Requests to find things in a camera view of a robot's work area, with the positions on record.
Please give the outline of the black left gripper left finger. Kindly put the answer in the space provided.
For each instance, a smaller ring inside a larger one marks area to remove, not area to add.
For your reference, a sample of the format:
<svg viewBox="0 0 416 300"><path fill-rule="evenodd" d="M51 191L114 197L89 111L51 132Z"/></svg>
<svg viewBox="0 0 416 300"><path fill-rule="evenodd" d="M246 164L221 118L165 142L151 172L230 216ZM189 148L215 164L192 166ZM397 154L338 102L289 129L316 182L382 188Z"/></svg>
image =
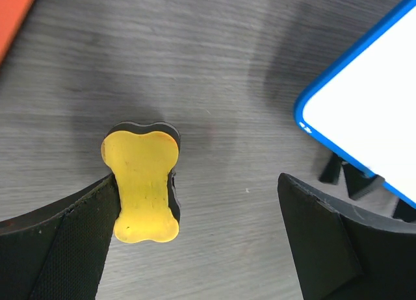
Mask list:
<svg viewBox="0 0 416 300"><path fill-rule="evenodd" d="M2 299L95 299L114 222L113 175L1 222Z"/></svg>

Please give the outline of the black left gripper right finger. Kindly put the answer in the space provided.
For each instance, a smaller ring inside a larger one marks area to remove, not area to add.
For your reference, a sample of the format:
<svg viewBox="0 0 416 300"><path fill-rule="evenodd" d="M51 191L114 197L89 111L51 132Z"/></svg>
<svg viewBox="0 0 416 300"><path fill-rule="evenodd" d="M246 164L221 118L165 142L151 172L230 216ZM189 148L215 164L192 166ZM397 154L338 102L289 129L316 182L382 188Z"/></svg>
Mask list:
<svg viewBox="0 0 416 300"><path fill-rule="evenodd" d="M286 173L278 178L278 198L304 299L415 298L415 224Z"/></svg>

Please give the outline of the yellow bone-shaped eraser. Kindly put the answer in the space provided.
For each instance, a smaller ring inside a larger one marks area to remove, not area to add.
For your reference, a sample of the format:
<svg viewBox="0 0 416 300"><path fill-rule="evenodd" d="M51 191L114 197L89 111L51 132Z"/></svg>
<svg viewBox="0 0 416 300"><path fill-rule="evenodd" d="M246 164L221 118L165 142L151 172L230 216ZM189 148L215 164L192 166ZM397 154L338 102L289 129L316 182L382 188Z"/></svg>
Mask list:
<svg viewBox="0 0 416 300"><path fill-rule="evenodd" d="M121 242L169 242L179 234L174 186L180 134L167 122L116 124L101 143L101 157L115 176L120 214L114 235Z"/></svg>

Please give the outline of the blue-framed whiteboard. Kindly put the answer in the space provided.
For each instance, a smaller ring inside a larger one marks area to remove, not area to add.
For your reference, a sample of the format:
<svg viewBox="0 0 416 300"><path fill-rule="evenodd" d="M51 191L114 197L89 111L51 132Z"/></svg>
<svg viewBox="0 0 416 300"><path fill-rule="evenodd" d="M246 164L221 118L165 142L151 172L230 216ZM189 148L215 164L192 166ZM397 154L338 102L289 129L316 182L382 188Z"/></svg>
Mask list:
<svg viewBox="0 0 416 300"><path fill-rule="evenodd" d="M415 0L402 0L298 96L296 124L415 205Z"/></svg>

